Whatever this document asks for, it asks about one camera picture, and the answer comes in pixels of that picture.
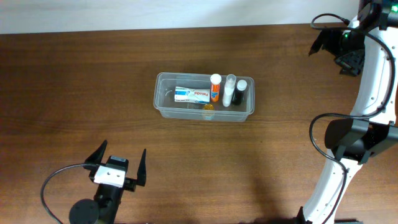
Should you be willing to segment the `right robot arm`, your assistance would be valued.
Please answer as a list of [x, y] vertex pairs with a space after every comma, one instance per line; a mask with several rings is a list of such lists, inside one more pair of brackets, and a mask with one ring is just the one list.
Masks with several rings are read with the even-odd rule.
[[325, 132], [326, 151], [316, 150], [326, 162], [315, 190], [294, 223], [334, 223], [336, 210], [354, 175], [374, 157], [397, 144], [397, 1], [360, 1], [357, 15], [340, 19], [343, 27], [318, 27], [310, 48], [335, 56], [341, 73], [361, 76], [358, 96], [350, 114], [332, 117]]

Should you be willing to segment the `white spray bottle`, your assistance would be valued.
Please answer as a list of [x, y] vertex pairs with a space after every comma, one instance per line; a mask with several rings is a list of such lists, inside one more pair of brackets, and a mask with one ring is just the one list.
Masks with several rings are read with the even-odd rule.
[[222, 104], [224, 107], [229, 107], [232, 101], [234, 89], [236, 84], [236, 76], [233, 74], [229, 74], [226, 77], [226, 81], [224, 84], [224, 92], [223, 92], [223, 99]]

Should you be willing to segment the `small gold-lid balm jar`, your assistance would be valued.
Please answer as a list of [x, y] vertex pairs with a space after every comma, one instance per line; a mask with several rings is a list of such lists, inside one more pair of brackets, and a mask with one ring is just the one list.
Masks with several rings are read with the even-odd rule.
[[215, 115], [215, 108], [212, 104], [206, 104], [203, 106], [202, 116], [205, 120], [212, 120]]

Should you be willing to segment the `dark bottle white cap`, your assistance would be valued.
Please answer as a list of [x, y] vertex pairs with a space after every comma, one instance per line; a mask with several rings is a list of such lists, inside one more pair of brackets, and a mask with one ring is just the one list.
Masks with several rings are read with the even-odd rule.
[[239, 80], [236, 84], [236, 88], [234, 91], [232, 104], [240, 105], [243, 101], [244, 91], [247, 88], [247, 82], [245, 80]]

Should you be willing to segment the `orange tablet tube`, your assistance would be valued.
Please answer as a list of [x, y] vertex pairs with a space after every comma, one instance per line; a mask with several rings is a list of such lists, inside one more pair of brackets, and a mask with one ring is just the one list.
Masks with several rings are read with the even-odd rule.
[[220, 74], [214, 73], [210, 77], [210, 82], [211, 82], [210, 98], [212, 102], [217, 102], [219, 100], [221, 81], [222, 77]]

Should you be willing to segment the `white blue medicine box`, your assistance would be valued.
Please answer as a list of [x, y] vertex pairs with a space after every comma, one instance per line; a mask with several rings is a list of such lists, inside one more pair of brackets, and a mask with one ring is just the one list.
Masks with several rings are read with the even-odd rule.
[[175, 102], [207, 104], [210, 102], [209, 89], [192, 89], [176, 86], [174, 93]]

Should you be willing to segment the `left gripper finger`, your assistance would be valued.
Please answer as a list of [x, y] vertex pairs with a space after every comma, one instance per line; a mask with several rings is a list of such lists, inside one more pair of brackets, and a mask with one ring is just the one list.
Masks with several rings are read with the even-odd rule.
[[99, 148], [85, 159], [87, 164], [100, 164], [104, 156], [108, 141], [104, 140]]
[[137, 179], [136, 179], [136, 184], [144, 187], [146, 185], [146, 178], [147, 178], [147, 172], [146, 172], [146, 149], [143, 150], [142, 156], [140, 159], [139, 167], [137, 170]]

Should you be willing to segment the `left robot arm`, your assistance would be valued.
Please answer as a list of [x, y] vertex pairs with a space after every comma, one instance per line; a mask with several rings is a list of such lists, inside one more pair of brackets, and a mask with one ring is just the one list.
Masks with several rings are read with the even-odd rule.
[[77, 201], [69, 212], [71, 224], [114, 223], [121, 199], [125, 191], [135, 192], [137, 186], [146, 185], [146, 151], [142, 152], [137, 177], [126, 176], [129, 161], [122, 157], [109, 156], [103, 163], [106, 146], [103, 141], [99, 148], [85, 159], [85, 169], [89, 170], [89, 179], [98, 184], [92, 199]]

